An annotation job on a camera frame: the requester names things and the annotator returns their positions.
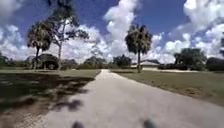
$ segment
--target paved path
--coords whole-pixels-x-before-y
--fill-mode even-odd
[[[224,109],[103,70],[32,128],[224,128]]]

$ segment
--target white cloud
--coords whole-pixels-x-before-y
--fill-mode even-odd
[[[1,0],[0,1],[0,24],[12,16],[12,14],[21,8],[25,0]]]
[[[119,4],[111,7],[105,14],[104,19],[108,21],[107,41],[109,42],[109,56],[118,56],[127,53],[127,46],[124,38],[131,26],[139,0],[120,0]]]
[[[196,43],[195,47],[202,49],[207,57],[222,57],[220,54],[221,50],[221,38],[222,32],[224,32],[224,24],[217,25],[212,29],[205,32],[204,38],[209,38],[211,41],[200,40]]]
[[[3,34],[4,34],[4,31],[2,28],[0,28],[0,41],[3,39]]]
[[[86,31],[90,38],[87,40],[70,39],[64,42],[62,47],[62,59],[75,59],[77,62],[82,63],[92,56],[91,51],[93,50],[92,46],[94,44],[104,53],[103,56],[107,55],[107,44],[97,28],[81,25],[78,29]],[[50,49],[44,53],[51,53],[58,56],[58,46],[52,44]]]
[[[0,29],[3,33],[7,33],[6,36],[0,40],[0,51],[3,55],[15,60],[22,60],[30,55],[35,55],[35,50],[28,49],[26,44],[24,44],[18,27],[6,25],[5,29]]]
[[[182,33],[194,35],[224,20],[224,0],[187,0],[183,10],[190,22],[177,26],[170,33],[173,38],[180,38]]]
[[[191,45],[190,35],[185,33],[183,34],[184,41],[175,40],[175,41],[168,41],[165,45],[165,52],[169,54],[180,53],[182,49],[189,48]]]

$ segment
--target treeline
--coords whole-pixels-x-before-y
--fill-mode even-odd
[[[49,69],[56,70],[58,68],[59,59],[51,54],[41,54],[38,57],[30,56],[26,60],[8,59],[0,53],[0,67],[20,67],[22,69]],[[103,58],[92,56],[83,63],[78,64],[75,59],[61,60],[61,69],[105,69],[105,68],[130,68],[131,58],[125,55],[113,58],[112,62],[107,62]]]
[[[176,61],[174,64],[161,64],[160,70],[177,69],[177,70],[209,70],[224,71],[224,60],[219,58],[206,58],[204,52],[200,49],[186,48],[181,53],[174,55]]]

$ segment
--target shrub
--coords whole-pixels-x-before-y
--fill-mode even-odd
[[[109,68],[109,69],[118,69],[119,67],[118,67],[116,64],[109,63],[109,64],[107,65],[107,68]]]
[[[195,64],[190,67],[190,70],[203,71],[203,70],[205,70],[205,64],[203,64],[203,63]]]
[[[158,66],[158,69],[160,70],[167,70],[167,69],[178,69],[178,70],[187,70],[188,67],[184,64],[161,64]]]
[[[94,67],[89,64],[80,64],[77,69],[94,69]]]
[[[209,58],[206,63],[209,71],[224,71],[224,60],[218,58]]]

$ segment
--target grass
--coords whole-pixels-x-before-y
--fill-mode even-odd
[[[0,126],[15,124],[21,113],[42,114],[49,107],[76,110],[81,101],[63,101],[68,95],[88,93],[83,89],[100,70],[38,71],[0,70]]]
[[[121,76],[182,95],[224,106],[224,74],[212,72],[171,73],[113,70]]]

